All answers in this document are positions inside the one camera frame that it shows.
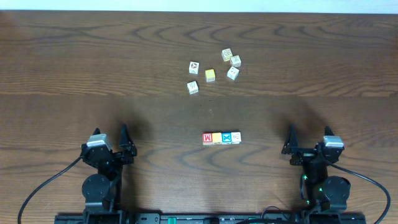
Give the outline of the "green sided wooden block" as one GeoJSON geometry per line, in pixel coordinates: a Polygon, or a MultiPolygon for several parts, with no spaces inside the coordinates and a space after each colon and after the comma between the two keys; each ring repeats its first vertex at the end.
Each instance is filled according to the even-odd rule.
{"type": "Polygon", "coordinates": [[[231,132],[231,143],[232,144],[240,144],[242,141],[241,133],[239,131],[237,132],[231,132]]]}

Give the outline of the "blue X wooden block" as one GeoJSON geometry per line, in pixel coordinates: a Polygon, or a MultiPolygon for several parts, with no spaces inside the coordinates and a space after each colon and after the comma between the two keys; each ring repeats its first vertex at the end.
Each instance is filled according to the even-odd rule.
{"type": "Polygon", "coordinates": [[[231,144],[232,143],[232,135],[230,132],[221,133],[221,143],[222,144],[231,144]]]}

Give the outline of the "yellow M wooden block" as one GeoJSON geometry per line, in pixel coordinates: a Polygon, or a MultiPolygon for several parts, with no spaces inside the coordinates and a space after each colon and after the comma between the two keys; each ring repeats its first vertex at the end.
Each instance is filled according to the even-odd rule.
{"type": "Polygon", "coordinates": [[[212,144],[222,144],[222,133],[213,133],[212,134],[212,144]]]}

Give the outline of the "red letter wooden block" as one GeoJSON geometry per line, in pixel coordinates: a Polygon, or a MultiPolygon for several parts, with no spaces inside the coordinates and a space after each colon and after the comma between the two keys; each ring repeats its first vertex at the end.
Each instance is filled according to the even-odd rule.
{"type": "Polygon", "coordinates": [[[203,133],[202,134],[202,143],[203,145],[212,145],[213,138],[211,133],[203,133]]]}

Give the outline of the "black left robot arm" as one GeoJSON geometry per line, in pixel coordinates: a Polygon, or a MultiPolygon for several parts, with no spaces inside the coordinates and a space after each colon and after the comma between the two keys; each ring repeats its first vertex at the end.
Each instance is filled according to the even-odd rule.
{"type": "Polygon", "coordinates": [[[119,152],[113,152],[109,139],[96,128],[87,143],[81,145],[80,157],[97,173],[86,178],[82,185],[85,197],[84,223],[131,223],[134,217],[121,209],[123,167],[134,162],[137,148],[127,126],[121,128],[119,152]]]}

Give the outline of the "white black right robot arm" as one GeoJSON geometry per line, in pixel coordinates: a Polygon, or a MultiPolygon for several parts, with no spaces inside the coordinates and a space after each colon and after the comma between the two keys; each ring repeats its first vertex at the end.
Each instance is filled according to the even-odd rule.
{"type": "Polygon", "coordinates": [[[329,176],[328,166],[338,162],[344,143],[325,127],[323,140],[313,148],[300,147],[293,125],[289,126],[281,153],[290,155],[290,165],[303,167],[300,196],[308,207],[301,211],[302,223],[316,223],[325,219],[340,223],[340,213],[347,208],[351,184],[343,177],[329,176]]]}

